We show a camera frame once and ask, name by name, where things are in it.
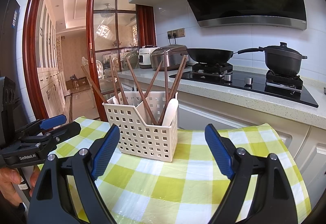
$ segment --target checkered tablecloth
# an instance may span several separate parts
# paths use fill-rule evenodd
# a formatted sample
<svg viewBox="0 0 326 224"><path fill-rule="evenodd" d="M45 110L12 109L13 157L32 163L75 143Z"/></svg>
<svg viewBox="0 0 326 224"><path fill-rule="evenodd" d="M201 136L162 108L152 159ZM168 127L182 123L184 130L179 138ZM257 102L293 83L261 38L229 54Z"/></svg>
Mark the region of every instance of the checkered tablecloth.
<svg viewBox="0 0 326 224"><path fill-rule="evenodd" d="M63 142L53 152L58 157L74 155L103 137L110 125L79 117L80 135ZM302 176L276 131L268 124L241 129L220 130L236 147L250 154L276 153L289 179L296 202L298 221L310 213L310 201ZM253 175L238 221L247 217L255 190ZM76 211L87 220L73 178L69 178ZM103 176L96 180L98 190L117 223L206 224L217 209L230 181L222 175L208 148L203 131L178 131L178 144L172 163L149 160L115 150Z"/></svg>

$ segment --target perforated utensil basket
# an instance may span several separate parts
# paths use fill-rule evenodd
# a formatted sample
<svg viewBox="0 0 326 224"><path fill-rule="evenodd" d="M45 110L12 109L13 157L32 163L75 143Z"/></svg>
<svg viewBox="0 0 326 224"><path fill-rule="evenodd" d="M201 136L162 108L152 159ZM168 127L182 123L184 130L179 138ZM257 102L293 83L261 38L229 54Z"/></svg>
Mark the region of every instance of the perforated utensil basket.
<svg viewBox="0 0 326 224"><path fill-rule="evenodd" d="M121 93L118 95L120 105L114 104L113 98L108 100L108 104L103 103L110 125L120 128L119 150L125 154L172 162L178 141L177 112L169 127L151 125L139 92L125 92L125 95L129 105L122 105ZM146 101L158 121L165 105L165 92L149 92Z"/></svg>

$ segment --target wooden chopstick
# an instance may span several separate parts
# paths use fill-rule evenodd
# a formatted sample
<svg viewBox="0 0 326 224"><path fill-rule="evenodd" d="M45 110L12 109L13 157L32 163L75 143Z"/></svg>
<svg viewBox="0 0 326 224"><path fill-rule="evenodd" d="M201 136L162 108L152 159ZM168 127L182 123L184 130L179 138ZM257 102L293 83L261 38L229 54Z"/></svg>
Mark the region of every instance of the wooden chopstick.
<svg viewBox="0 0 326 224"><path fill-rule="evenodd" d="M182 71L185 68L185 65L187 63L187 61L185 59L183 59L183 58L182 58L182 63L180 64L180 67L179 67L179 70L178 70L179 75L177 75L175 77L175 80L173 82L173 84L175 84L175 86L174 86L174 88L170 92L169 101L175 96L175 94L176 94L176 92L178 90L178 86L179 86L179 83L180 83L180 80L181 80L181 76L182 76ZM167 105L168 105L169 101L165 102L163 111L162 111L161 116L159 118L159 122L158 122L159 126L161 126L162 123L163 123L164 115L165 115L166 108L167 108Z"/></svg>
<svg viewBox="0 0 326 224"><path fill-rule="evenodd" d="M109 62L110 65L112 65L112 57L111 55L109 56ZM119 96L118 96L118 91L117 91L117 87L115 86L115 75L113 73L113 68L111 67L111 75L112 75L112 83L113 83L113 89L115 90L115 97L118 100L119 104L120 104L120 100L119 100Z"/></svg>
<svg viewBox="0 0 326 224"><path fill-rule="evenodd" d="M132 75L132 77L134 78L134 81L135 81L136 86L137 86L137 88L138 88L139 94L141 95L141 99L142 99L142 101L143 101L143 103L144 103L144 107L145 107L145 109L147 110L147 112L148 112L148 114L149 114L149 117L151 118L152 123L153 123L154 125L157 126L157 122L156 122L156 120L155 120L155 117L154 117L154 115L153 115L151 109L149 108L149 105L148 105L148 103L147 103L147 101L146 101L146 98L145 98L145 96L144 96L144 94L143 94L143 92L142 92L142 90L141 90L141 87L140 87L140 85L139 85L139 83L138 83L138 81L137 81L137 78L136 78L136 76L135 76L134 70L133 70L133 68L131 67L131 64L130 64L130 61L129 61L128 58L127 58L127 63L128 63L128 67L129 67L129 70L130 70L130 72L131 72L131 75Z"/></svg>
<svg viewBox="0 0 326 224"><path fill-rule="evenodd" d="M155 72L155 74L154 74L154 76L153 76L153 78L152 78L152 80L151 80L151 82L149 83L149 86L147 87L147 90L146 90L146 93L145 93L145 98L148 96L148 93L149 93L150 90L152 89L153 83L154 83L154 81L155 81L155 78L156 78L157 74L159 73L159 71L160 71L160 69L161 69L161 65L162 65L162 63L163 63L163 61L161 60L159 66L158 66L158 68L157 68L157 70L156 70L156 72Z"/></svg>
<svg viewBox="0 0 326 224"><path fill-rule="evenodd" d="M113 68L114 74L117 76L117 82L118 82L118 85L119 85L119 88L120 88L120 91L121 91L122 102L123 102L123 104L128 105L128 101L126 99L126 95L124 94L123 87L122 87L120 79L118 77L117 70L115 69L115 65L112 63L111 67Z"/></svg>
<svg viewBox="0 0 326 224"><path fill-rule="evenodd" d="M165 81L165 102L169 101L169 85L167 82L167 56L164 51L164 81Z"/></svg>
<svg viewBox="0 0 326 224"><path fill-rule="evenodd" d="M86 75L88 81L92 84L93 89L95 90L95 92L98 94L98 96L102 99L103 103L107 104L108 101L105 99L105 97L102 95L101 91L98 89L98 87L96 86L96 84L94 83L93 79L89 76L87 70L85 69L85 66L82 65L82 70L84 72L84 74Z"/></svg>

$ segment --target speckled white countertop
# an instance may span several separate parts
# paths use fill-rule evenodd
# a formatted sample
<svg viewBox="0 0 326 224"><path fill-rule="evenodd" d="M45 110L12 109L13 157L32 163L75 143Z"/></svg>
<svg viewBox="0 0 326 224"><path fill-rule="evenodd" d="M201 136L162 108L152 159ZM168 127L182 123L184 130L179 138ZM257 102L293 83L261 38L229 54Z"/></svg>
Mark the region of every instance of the speckled white countertop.
<svg viewBox="0 0 326 224"><path fill-rule="evenodd" d="M249 71L246 67L234 67L234 70ZM137 80L141 83L149 84L153 75L153 69L135 69ZM253 73L266 73L263 69L252 69ZM176 74L177 71L169 71L168 75ZM133 80L130 71L118 73L123 79ZM171 88L174 78L169 78L169 87ZM318 103L315 108L305 104L289 101L270 95L260 94L252 91L245 91L232 87L214 85L208 83L181 80L178 91L200 95L203 97L231 103L261 112L269 113L275 116L284 117L304 124L313 125L318 128L326 129L326 95L322 88L323 84L314 80L304 78L304 86ZM154 85L164 87L164 72L159 72Z"/></svg>

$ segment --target blue textured pad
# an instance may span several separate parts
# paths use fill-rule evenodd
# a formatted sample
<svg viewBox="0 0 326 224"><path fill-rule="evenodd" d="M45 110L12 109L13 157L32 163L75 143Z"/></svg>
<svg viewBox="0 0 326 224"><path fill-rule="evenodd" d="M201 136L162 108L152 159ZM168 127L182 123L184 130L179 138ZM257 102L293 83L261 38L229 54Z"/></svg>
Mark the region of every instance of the blue textured pad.
<svg viewBox="0 0 326 224"><path fill-rule="evenodd" d="M106 139L93 159L91 175L94 181L104 174L120 139L120 130L117 126L114 126L111 131L108 131L108 133L110 134L105 135Z"/></svg>
<svg viewBox="0 0 326 224"><path fill-rule="evenodd" d="M65 124L66 122L67 122L67 118L65 115L58 115L56 117L51 117L42 120L42 123L40 124L40 128L43 130L48 130L56 126Z"/></svg>
<svg viewBox="0 0 326 224"><path fill-rule="evenodd" d="M213 125L209 124L205 128L205 139L214 159L222 174L226 175L229 179L232 179L234 172L232 170L231 156L228 154L226 148L220 141L220 135L216 134Z"/></svg>

